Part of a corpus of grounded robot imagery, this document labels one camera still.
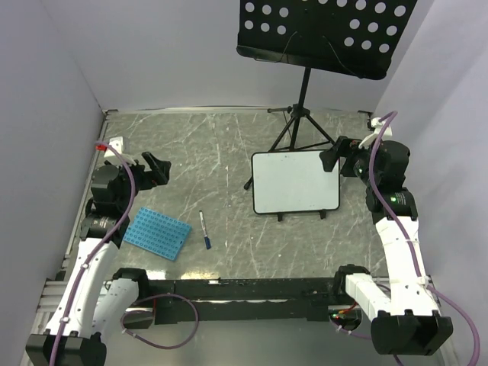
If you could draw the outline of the white board with black frame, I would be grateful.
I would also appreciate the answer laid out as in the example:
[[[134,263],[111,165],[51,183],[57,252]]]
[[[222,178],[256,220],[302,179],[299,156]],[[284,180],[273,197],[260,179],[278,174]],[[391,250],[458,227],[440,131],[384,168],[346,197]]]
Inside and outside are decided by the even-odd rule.
[[[252,155],[256,214],[336,210],[340,207],[340,163],[323,170],[319,150],[257,152]]]

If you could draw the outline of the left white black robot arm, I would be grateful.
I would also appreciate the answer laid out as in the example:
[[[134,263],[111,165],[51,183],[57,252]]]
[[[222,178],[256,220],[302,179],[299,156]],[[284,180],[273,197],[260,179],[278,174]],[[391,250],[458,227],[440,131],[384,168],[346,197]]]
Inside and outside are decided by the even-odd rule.
[[[101,294],[112,261],[129,226],[128,212],[139,191],[169,182],[171,163],[143,152],[144,163],[107,153],[92,173],[75,265],[62,298],[41,334],[29,336],[26,353],[34,365],[103,365],[106,343],[125,310],[148,302],[143,269],[122,268]]]

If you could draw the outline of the white blue whiteboard marker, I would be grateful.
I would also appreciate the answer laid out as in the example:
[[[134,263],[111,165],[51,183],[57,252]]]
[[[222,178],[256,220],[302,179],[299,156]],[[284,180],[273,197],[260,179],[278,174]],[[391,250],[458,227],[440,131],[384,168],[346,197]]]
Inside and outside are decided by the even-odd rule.
[[[204,243],[205,243],[206,249],[209,250],[209,249],[211,249],[211,242],[210,242],[210,238],[208,236],[207,226],[205,223],[204,213],[202,210],[199,211],[199,217],[200,217],[201,227],[202,227],[202,230],[204,233]]]

